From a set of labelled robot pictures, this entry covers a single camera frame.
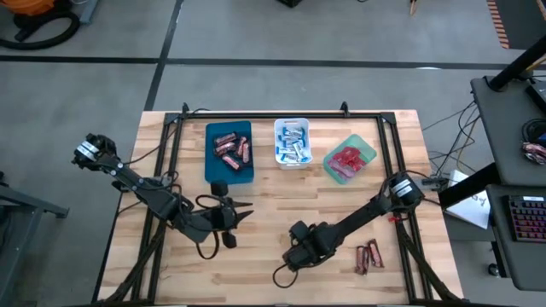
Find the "grey desk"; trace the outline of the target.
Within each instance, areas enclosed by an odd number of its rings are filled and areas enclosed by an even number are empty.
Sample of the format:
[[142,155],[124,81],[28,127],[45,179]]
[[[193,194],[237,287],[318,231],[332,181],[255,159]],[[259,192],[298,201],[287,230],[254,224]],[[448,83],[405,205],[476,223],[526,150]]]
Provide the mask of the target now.
[[521,291],[546,292],[546,243],[517,241],[508,218],[506,197],[543,196],[546,188],[525,188],[490,184],[485,188],[491,205],[491,226],[500,249],[497,264]]
[[532,119],[546,119],[546,114],[526,94],[529,84],[513,81],[500,92],[490,89],[484,78],[474,78],[470,85],[500,181],[546,187],[546,165],[530,161],[521,150],[523,125]]

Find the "blue plastic bin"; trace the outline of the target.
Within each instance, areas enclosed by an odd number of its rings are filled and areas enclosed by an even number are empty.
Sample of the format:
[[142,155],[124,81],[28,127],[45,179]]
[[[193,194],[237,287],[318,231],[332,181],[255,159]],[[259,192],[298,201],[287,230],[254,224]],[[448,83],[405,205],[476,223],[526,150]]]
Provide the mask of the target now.
[[[242,157],[236,155],[236,151],[228,152],[229,157],[240,166],[238,170],[214,153],[218,147],[216,140],[233,134],[237,135],[233,141],[236,148],[239,147],[240,139],[243,136],[249,144],[249,161],[247,163],[242,160]],[[205,145],[205,179],[209,183],[219,180],[224,180],[228,184],[243,184],[253,181],[252,127],[249,121],[208,124]]]

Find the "black diagonal bar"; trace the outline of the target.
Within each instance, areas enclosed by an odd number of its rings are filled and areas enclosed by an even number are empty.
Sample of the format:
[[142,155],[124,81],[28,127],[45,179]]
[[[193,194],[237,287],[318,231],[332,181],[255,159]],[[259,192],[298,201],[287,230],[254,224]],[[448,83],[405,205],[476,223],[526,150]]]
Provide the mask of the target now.
[[472,176],[439,192],[439,203],[443,209],[447,209],[470,196],[484,191],[487,185],[500,182],[497,166],[495,163],[491,163]]

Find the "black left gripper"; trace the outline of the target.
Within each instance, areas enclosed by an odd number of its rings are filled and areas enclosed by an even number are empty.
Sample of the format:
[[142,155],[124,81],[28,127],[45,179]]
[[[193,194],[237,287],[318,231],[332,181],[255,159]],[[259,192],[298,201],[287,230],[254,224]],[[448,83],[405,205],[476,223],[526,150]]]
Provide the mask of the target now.
[[223,180],[213,182],[211,184],[211,192],[213,199],[218,202],[212,225],[215,229],[221,231],[224,246],[235,248],[237,247],[237,241],[231,232],[235,228],[235,219],[237,223],[240,223],[244,218],[253,213],[253,210],[243,211],[236,216],[235,208],[252,206],[253,203],[239,202],[230,198],[228,196],[228,184]]

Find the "green translucent plastic bin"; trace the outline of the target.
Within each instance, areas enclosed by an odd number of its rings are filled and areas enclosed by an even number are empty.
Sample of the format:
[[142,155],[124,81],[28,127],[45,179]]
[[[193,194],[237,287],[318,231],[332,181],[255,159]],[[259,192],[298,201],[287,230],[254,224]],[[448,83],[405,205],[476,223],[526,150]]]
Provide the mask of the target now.
[[366,162],[366,165],[368,165],[377,155],[377,152],[359,135],[352,134],[348,136],[335,149],[333,149],[330,153],[328,153],[325,156],[322,163],[324,170],[339,184],[347,184],[352,179],[357,177],[357,175],[365,168],[364,166],[353,178],[348,178],[347,180],[343,180],[328,166],[328,162],[331,159],[337,161],[336,159],[334,159],[334,155],[340,152],[344,147],[347,147],[347,146],[357,148],[360,151],[360,155],[359,155],[360,158]]

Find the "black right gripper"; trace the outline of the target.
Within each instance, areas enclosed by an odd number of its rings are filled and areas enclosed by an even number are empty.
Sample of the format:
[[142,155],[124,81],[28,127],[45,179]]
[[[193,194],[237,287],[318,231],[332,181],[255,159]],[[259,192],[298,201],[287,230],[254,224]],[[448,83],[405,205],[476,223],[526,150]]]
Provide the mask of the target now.
[[333,224],[306,225],[298,221],[290,228],[289,237],[291,247],[283,253],[282,259],[293,272],[322,264],[337,249],[337,228]]

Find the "white paper sheet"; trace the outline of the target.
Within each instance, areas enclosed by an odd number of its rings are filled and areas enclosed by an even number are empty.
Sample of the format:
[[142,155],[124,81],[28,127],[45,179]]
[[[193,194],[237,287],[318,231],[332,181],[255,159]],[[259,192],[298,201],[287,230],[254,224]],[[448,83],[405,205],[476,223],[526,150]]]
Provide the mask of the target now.
[[491,205],[484,190],[455,203],[445,211],[481,229],[487,229],[490,224]]

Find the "grey vacuum part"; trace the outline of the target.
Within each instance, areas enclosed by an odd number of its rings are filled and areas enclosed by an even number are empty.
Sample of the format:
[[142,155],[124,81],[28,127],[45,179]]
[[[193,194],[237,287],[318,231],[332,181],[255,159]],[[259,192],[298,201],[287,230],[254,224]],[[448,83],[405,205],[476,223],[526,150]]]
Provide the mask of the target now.
[[90,24],[93,14],[95,13],[96,7],[100,0],[83,0],[81,5],[83,10],[79,17],[79,20],[82,24]]

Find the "dark mat with striped edge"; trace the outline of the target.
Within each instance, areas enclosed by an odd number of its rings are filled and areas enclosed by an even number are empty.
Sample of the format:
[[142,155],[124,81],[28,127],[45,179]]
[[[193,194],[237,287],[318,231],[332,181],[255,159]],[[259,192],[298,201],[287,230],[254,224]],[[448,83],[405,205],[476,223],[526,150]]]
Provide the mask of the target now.
[[546,35],[546,0],[486,0],[500,45],[530,48]]

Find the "grey metal cart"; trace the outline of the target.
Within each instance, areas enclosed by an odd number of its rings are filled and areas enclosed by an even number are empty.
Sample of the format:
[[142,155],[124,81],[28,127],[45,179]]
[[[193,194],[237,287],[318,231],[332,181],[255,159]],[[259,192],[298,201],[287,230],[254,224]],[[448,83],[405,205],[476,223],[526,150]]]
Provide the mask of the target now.
[[0,171],[0,307],[7,307],[42,215],[66,218],[69,209],[11,188],[3,175]]

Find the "black desk device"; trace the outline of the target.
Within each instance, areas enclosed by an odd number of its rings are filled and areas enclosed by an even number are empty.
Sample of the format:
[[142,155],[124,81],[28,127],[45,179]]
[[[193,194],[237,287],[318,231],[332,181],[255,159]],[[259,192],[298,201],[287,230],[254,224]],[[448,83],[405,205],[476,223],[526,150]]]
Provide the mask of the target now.
[[546,114],[546,81],[536,81],[526,88],[532,102]]

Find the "black aluminium table frame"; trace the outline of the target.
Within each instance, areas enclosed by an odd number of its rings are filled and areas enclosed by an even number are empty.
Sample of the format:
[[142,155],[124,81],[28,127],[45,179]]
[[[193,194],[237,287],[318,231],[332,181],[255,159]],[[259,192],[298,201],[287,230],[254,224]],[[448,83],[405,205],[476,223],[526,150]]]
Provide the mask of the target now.
[[[253,213],[235,231],[237,247],[196,246],[168,230],[156,258],[149,261],[128,293],[138,304],[312,305],[405,304],[433,298],[431,284],[398,242],[398,223],[385,215],[349,235],[325,264],[294,275],[282,265],[289,228],[298,221],[335,223],[364,205],[395,171],[430,170],[418,115],[414,110],[306,111],[311,164],[282,170],[274,155],[274,123],[281,111],[200,112],[181,125],[166,112],[146,112],[135,145],[135,170],[144,176],[177,172],[183,194],[194,198],[210,189],[205,179],[205,136],[210,123],[247,120],[252,127],[254,178],[230,187],[230,195]],[[357,134],[376,157],[347,184],[337,183],[323,159]],[[355,272],[358,246],[376,239],[383,268]]]

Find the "black diagonal pole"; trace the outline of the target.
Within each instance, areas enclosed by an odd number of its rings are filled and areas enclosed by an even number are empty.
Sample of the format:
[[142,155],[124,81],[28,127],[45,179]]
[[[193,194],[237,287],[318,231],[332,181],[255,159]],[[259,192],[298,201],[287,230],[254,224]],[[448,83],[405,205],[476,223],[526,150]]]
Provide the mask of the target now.
[[486,78],[485,81],[491,90],[502,91],[512,79],[519,77],[528,67],[532,66],[545,54],[546,34],[500,71],[494,78]]

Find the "orange vacuum cleaner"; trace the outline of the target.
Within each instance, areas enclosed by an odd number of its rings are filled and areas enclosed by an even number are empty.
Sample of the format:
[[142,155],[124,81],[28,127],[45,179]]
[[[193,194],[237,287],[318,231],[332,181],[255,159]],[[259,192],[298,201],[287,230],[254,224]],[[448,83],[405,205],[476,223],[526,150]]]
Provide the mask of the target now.
[[14,14],[34,16],[54,8],[55,0],[0,0],[0,4]]

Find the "white plastic bin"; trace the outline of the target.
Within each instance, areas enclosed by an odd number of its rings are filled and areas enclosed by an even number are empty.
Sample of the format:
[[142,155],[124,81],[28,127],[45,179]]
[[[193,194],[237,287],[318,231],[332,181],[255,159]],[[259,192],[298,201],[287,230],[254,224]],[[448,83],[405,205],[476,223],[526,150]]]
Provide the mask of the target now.
[[[310,161],[308,163],[291,163],[291,164],[287,164],[287,163],[283,163],[281,162],[281,157],[283,156],[283,154],[277,154],[276,153],[276,148],[279,147],[279,142],[277,141],[277,136],[278,135],[283,135],[282,134],[282,129],[284,127],[287,127],[287,128],[301,128],[305,131],[305,135],[302,137],[305,139],[305,143],[302,144],[301,143],[301,146],[304,150],[304,153],[305,153],[305,157],[310,157]],[[279,167],[282,169],[282,170],[298,170],[298,169],[304,169],[306,167],[308,167],[312,160],[313,160],[313,156],[312,156],[312,153],[311,153],[311,141],[310,141],[310,134],[309,134],[309,121],[305,118],[291,118],[291,119],[277,119],[274,123],[274,141],[275,141],[275,145],[274,145],[274,153],[275,153],[275,159],[276,159],[276,163],[279,165]],[[293,148],[293,144],[292,143],[286,143],[286,148]]]

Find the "candy bag on desk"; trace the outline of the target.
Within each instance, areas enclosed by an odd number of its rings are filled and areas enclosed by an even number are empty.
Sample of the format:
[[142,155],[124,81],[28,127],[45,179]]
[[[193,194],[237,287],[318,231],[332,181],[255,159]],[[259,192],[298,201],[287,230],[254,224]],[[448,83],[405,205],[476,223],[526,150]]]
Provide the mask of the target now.
[[536,143],[523,142],[521,149],[529,160],[539,165],[546,165],[546,148]]

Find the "black backlit keyboard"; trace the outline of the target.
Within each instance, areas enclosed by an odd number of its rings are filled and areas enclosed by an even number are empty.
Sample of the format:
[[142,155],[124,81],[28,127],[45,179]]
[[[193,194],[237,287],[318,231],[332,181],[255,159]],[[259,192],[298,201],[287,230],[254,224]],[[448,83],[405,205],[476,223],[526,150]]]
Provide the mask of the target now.
[[514,239],[546,244],[546,198],[509,195],[507,201]]

